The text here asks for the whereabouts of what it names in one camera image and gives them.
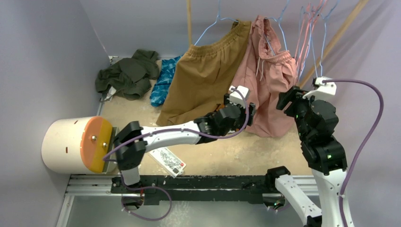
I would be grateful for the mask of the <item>pink shorts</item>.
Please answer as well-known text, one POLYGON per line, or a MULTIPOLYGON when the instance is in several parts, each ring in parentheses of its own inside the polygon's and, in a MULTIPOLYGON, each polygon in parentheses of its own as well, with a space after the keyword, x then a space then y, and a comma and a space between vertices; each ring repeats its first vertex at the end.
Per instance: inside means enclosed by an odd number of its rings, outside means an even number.
POLYGON ((280 92, 287 92, 298 81, 296 61, 289 51, 281 49, 280 40, 265 16, 252 22, 244 57, 232 85, 249 89, 247 101, 256 112, 252 126, 246 131, 260 137, 282 137, 294 120, 276 109, 280 92), (262 81, 256 77, 258 58, 265 60, 262 81))

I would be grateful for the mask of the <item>light blue wire hanger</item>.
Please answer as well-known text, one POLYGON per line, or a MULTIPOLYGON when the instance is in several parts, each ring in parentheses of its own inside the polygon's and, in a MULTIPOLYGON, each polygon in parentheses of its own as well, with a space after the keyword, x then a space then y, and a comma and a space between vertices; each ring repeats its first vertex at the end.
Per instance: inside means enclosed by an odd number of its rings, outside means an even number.
POLYGON ((281 10, 280 15, 278 17, 266 17, 265 18, 267 20, 273 20, 274 22, 276 22, 277 27, 278 27, 278 29, 279 29, 279 31, 281 33, 281 36, 282 36, 282 41, 283 41, 283 44, 284 44, 285 51, 288 51, 288 45, 287 45, 286 35, 285 35, 284 29, 282 27, 282 20, 283 20, 283 16, 285 14, 285 11, 286 11, 289 3, 290 3, 290 0, 286 0, 286 4, 283 7, 283 9, 281 10))

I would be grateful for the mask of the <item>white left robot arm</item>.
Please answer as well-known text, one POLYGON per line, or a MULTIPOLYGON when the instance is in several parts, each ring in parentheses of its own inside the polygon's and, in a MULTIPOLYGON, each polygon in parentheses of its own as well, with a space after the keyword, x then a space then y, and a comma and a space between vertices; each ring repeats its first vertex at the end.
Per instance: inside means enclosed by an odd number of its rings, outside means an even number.
POLYGON ((116 156, 122 186, 128 193, 140 190, 138 167, 145 153, 174 145, 197 145, 229 139, 253 123, 256 107, 247 103, 237 91, 224 95, 223 107, 180 125, 140 126, 138 121, 126 125, 114 138, 111 151, 116 156))

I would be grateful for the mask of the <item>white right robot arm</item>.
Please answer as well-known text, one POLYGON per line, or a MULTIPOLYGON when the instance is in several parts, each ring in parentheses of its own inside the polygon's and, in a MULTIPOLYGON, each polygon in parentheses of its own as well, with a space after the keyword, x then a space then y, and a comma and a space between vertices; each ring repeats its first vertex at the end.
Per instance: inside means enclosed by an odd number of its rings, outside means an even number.
POLYGON ((312 170, 321 207, 300 189, 284 166, 267 171, 266 188, 281 193, 305 227, 354 226, 349 202, 341 191, 348 164, 344 147, 333 136, 339 122, 336 108, 314 95, 307 96, 297 86, 279 94, 276 108, 295 120, 302 154, 312 170))

